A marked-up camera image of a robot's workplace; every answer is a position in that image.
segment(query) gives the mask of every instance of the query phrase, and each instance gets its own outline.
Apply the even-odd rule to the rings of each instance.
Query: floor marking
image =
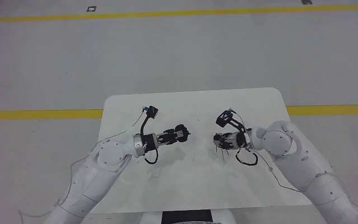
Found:
[[[108,20],[108,19],[119,19],[119,18],[210,16],[210,15],[298,13],[298,12],[330,12],[330,11],[356,11],[356,10],[358,10],[358,5],[353,5],[353,6],[304,6],[304,7],[289,7],[289,8],[237,8],[237,9],[231,9],[231,10],[193,10],[193,11],[134,12],[134,13],[91,14],[91,15],[87,14],[87,15],[62,15],[62,16],[4,17],[4,18],[0,18],[0,22]]]
[[[290,116],[358,115],[358,105],[288,106]],[[0,120],[101,119],[103,110],[20,110],[0,111]]]

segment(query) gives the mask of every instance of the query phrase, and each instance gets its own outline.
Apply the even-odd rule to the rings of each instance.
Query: cable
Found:
[[[150,162],[149,160],[147,160],[147,158],[145,158],[145,154],[144,154],[144,160],[145,160],[147,163],[151,164],[151,165],[156,164],[157,161],[158,161],[158,149],[156,149],[156,154],[157,154],[157,157],[156,157],[156,160],[155,160],[154,162]]]
[[[140,136],[143,137],[144,136],[144,126],[146,125],[147,121],[149,120],[149,116],[147,116],[144,121],[143,121],[143,124],[142,126],[140,126]]]
[[[293,189],[293,188],[290,188],[288,186],[283,186],[281,185],[281,183],[279,182],[278,178],[276,177],[276,175],[274,174],[274,169],[269,165],[269,163],[265,160],[265,158],[263,158],[258,152],[256,152],[263,160],[264,162],[267,164],[268,166],[268,170],[273,174],[273,176],[275,177],[277,183],[279,184],[280,187],[282,188],[286,188],[286,189],[289,189],[289,190],[293,190],[294,192],[300,192],[299,190],[296,190],[296,189]]]
[[[242,125],[244,126],[244,129],[245,129],[245,131],[246,131],[246,133],[247,133],[247,129],[246,129],[246,127],[245,127],[244,121],[243,121],[243,119],[241,118],[241,116],[240,116],[239,114],[237,114],[234,110],[232,110],[232,112],[234,112],[236,115],[239,116],[239,118],[240,118],[240,120],[241,120],[241,122],[242,122]],[[265,160],[265,158],[263,158],[263,157],[260,155],[260,153],[257,152],[257,150],[255,149],[255,147],[253,146],[253,144],[251,144],[251,147],[256,151],[256,153],[257,153],[257,154],[264,160],[264,162],[267,164],[268,170],[273,174],[274,178],[276,179],[276,181],[277,181],[277,183],[279,184],[280,187],[286,188],[286,189],[289,189],[289,190],[293,190],[294,192],[300,192],[299,190],[290,188],[290,187],[288,187],[288,186],[283,186],[283,185],[281,185],[281,183],[279,182],[278,178],[276,177],[276,175],[275,175],[274,172],[273,172],[274,169],[269,165],[269,163]]]
[[[120,134],[123,134],[123,133],[127,132],[128,130],[131,130],[131,128],[132,128],[132,127],[138,122],[138,120],[142,117],[143,112],[144,112],[144,109],[142,110],[142,113],[140,114],[139,118],[136,120],[136,122],[135,122],[129,129],[127,129],[127,130],[125,130],[124,132],[121,132],[121,133],[119,133],[119,134],[115,134],[114,136],[110,136],[110,137],[108,137],[108,138],[113,138],[113,137],[119,136]],[[60,201],[60,198],[59,198],[59,199],[56,201],[56,203],[52,206],[52,208],[51,208],[48,212],[46,212],[46,213],[44,213],[44,214],[37,215],[37,216],[33,216],[33,215],[30,215],[30,214],[26,214],[25,212],[22,212],[21,210],[18,210],[18,214],[20,215],[20,218],[21,218],[21,224],[24,224],[24,222],[23,222],[23,216],[28,216],[28,217],[31,217],[31,218],[40,218],[40,217],[46,216],[46,215],[50,214],[57,206],[61,206],[61,205],[67,200],[68,195],[69,195],[69,193],[70,193],[70,191],[71,191],[72,180],[73,180],[73,177],[72,177],[72,175],[73,175],[72,167],[73,167],[76,163],[81,162],[81,161],[87,159],[87,158],[91,155],[91,152],[93,152],[93,150],[95,150],[96,146],[97,146],[100,142],[102,142],[104,139],[98,141],[98,142],[95,144],[95,146],[92,148],[92,150],[90,151],[90,153],[88,154],[88,156],[86,156],[85,158],[82,158],[82,159],[80,159],[80,160],[77,160],[76,162],[73,162],[73,163],[71,164],[71,166],[70,166],[70,174],[71,174],[71,177],[70,177],[70,182],[69,182],[70,184],[69,184],[69,188],[68,188],[68,190],[67,190],[67,194],[66,194],[65,198],[63,199],[63,201],[62,201],[61,203],[59,203],[59,201]]]
[[[146,125],[146,123],[147,123],[147,121],[149,120],[149,118],[150,118],[150,117],[147,116],[147,117],[144,119],[142,126],[140,127],[140,137],[141,137],[142,139],[144,139],[144,138],[143,138],[143,137],[144,137],[144,126]],[[145,160],[147,163],[151,164],[151,165],[156,164],[157,161],[158,161],[158,157],[159,157],[159,155],[158,155],[158,149],[156,148],[156,160],[155,160],[154,162],[150,162],[150,161],[147,160],[147,158],[145,157],[145,153],[146,153],[145,148],[146,148],[146,146],[147,146],[147,143],[145,142],[145,144],[144,144],[144,146],[143,146],[144,160]]]
[[[258,157],[257,157],[257,155],[256,155],[255,153],[253,153],[253,155],[254,155],[255,158],[256,158],[255,162],[252,163],[252,164],[248,164],[247,162],[243,162],[243,161],[240,160],[240,158],[239,158],[239,153],[240,153],[240,151],[241,151],[241,148],[239,149],[239,151],[238,151],[238,152],[236,153],[236,155],[235,155],[237,161],[239,161],[241,164],[244,164],[244,165],[247,165],[247,166],[256,166],[256,165],[257,165]]]

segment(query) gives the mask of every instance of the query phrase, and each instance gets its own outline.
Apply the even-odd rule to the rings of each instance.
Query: concrete floor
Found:
[[[353,4],[355,1],[314,1]],[[2,1],[0,17],[301,7],[296,0]],[[0,110],[101,109],[111,95],[276,87],[287,105],[358,104],[358,12],[0,23]],[[358,118],[291,117],[358,200]],[[42,213],[100,120],[0,121],[0,218]],[[313,206],[233,209],[238,223],[324,223]],[[83,223],[138,223],[90,214]],[[41,219],[26,218],[25,223]]]

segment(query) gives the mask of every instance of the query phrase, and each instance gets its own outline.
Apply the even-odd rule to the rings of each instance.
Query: white table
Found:
[[[234,131],[215,124],[216,117],[233,108],[246,127],[267,127],[277,120],[290,120],[281,93],[274,88],[172,92],[111,96],[105,102],[99,139],[131,127],[142,106],[159,109],[149,120],[144,133],[162,133],[184,124],[191,135],[185,143],[159,148],[155,165],[143,157],[133,158],[94,213],[123,213],[216,209],[239,207],[293,206],[310,204],[301,193],[278,186],[259,158],[257,166],[245,166],[231,159],[226,165],[210,155],[215,150],[216,132]],[[145,116],[131,131],[117,139],[126,142],[139,133]],[[283,185],[291,186],[270,160]],[[243,160],[252,159],[249,153]]]

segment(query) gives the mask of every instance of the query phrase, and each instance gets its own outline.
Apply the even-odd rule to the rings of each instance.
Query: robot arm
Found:
[[[152,106],[146,108],[146,110],[147,118],[142,125],[141,133],[134,135],[129,142],[121,144],[118,141],[106,138],[96,144],[93,151],[74,174],[65,201],[55,207],[44,224],[81,223],[85,216],[108,193],[132,156],[139,158],[148,151],[157,150],[161,145],[187,140],[190,133],[182,124],[158,135],[154,133],[144,135],[143,128],[147,120],[149,118],[154,119],[158,111]]]
[[[235,112],[225,111],[216,123],[231,124],[232,113]],[[240,125],[236,125],[238,132],[216,134],[215,145],[229,150],[266,150],[284,177],[315,205],[327,223],[358,223],[358,208],[350,201],[332,166],[296,125],[285,121],[274,122],[267,129],[246,129]]]

